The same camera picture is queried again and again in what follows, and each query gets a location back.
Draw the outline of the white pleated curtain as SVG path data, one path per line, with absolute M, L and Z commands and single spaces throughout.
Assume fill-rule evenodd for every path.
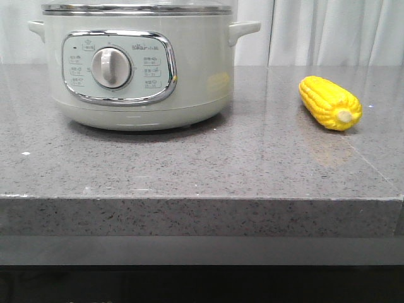
M 30 21 L 46 16 L 49 1 L 1 2 L 1 62 L 41 64 L 42 39 Z M 219 1 L 234 21 L 258 21 L 260 31 L 241 37 L 238 66 L 401 66 L 402 1 Z

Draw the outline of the glass pot lid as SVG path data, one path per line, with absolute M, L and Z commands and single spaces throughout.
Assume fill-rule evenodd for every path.
M 201 16 L 231 15 L 218 1 L 49 1 L 44 15 L 58 16 Z

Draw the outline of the yellow corn cob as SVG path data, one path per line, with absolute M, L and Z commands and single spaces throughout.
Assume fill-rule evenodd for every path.
M 299 83 L 300 97 L 313 118 L 326 129 L 345 131 L 362 117 L 362 104 L 346 89 L 319 76 Z

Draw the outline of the pale green electric cooking pot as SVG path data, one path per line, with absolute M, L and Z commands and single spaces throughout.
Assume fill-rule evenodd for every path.
M 119 6 L 45 6 L 29 30 L 47 50 L 50 89 L 64 115 L 118 131 L 204 121 L 231 100 L 234 47 L 258 21 L 229 9 L 154 12 Z

